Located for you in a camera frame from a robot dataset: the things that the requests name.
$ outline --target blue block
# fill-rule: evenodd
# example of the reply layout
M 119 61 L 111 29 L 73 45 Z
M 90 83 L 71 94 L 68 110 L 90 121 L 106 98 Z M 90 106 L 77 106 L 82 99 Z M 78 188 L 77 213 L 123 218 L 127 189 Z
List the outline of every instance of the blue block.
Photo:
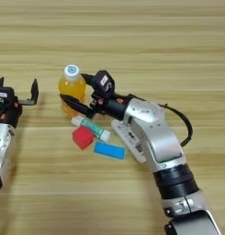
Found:
M 103 142 L 96 143 L 94 147 L 94 152 L 117 159 L 125 159 L 126 155 L 125 148 Z

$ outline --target red block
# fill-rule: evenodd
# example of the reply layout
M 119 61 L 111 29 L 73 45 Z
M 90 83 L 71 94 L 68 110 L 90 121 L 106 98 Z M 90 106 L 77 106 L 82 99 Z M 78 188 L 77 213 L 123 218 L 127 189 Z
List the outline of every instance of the red block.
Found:
M 81 126 L 75 130 L 72 135 L 73 141 L 82 151 L 94 141 L 94 135 L 87 127 Z

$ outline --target wood grain surface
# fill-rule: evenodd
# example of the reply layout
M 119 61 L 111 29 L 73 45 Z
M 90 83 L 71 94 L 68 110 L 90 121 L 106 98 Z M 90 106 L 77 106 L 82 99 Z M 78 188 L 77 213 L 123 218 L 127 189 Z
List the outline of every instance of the wood grain surface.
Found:
M 192 120 L 185 153 L 225 234 L 225 0 L 4 0 L 0 76 L 25 98 L 37 77 L 40 95 L 19 122 L 0 235 L 164 235 L 148 166 L 72 142 L 57 90 L 69 63 L 107 69 L 118 93 L 168 103 Z M 182 122 L 167 118 L 182 139 Z M 96 117 L 111 130 L 110 121 Z M 114 132 L 111 143 L 124 146 Z

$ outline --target white bottle cap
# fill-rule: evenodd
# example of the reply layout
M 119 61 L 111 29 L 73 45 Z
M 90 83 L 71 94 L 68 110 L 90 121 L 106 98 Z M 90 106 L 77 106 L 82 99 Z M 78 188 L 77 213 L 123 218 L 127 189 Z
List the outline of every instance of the white bottle cap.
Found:
M 74 124 L 76 127 L 79 127 L 81 122 L 84 120 L 84 117 L 76 116 L 76 117 L 72 117 L 72 124 Z
M 111 133 L 110 133 L 108 130 L 105 129 L 105 130 L 102 132 L 100 139 L 101 139 L 103 142 L 108 142 L 109 139 L 110 139 L 110 134 L 111 134 Z
M 67 65 L 64 68 L 64 77 L 67 80 L 74 81 L 78 78 L 79 75 L 80 75 L 80 69 L 78 66 L 74 64 Z

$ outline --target robotic arm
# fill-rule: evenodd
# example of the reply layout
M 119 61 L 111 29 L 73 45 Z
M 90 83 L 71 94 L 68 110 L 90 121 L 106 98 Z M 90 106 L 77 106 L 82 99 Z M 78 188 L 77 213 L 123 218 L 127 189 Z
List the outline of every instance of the robotic arm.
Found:
M 14 89 L 4 87 L 4 78 L 0 78 L 0 189 L 6 182 L 10 167 L 10 158 L 15 145 L 16 127 L 22 114 L 22 106 L 37 104 L 39 88 L 36 79 L 30 92 L 30 99 L 18 100 Z
M 219 227 L 201 189 L 186 162 L 182 144 L 165 121 L 163 108 L 135 95 L 118 95 L 115 82 L 107 71 L 95 76 L 82 74 L 93 86 L 90 107 L 77 99 L 60 95 L 71 108 L 93 118 L 95 113 L 122 120 L 138 136 L 141 147 L 159 188 L 165 215 L 172 220 L 165 225 L 167 235 L 220 235 Z

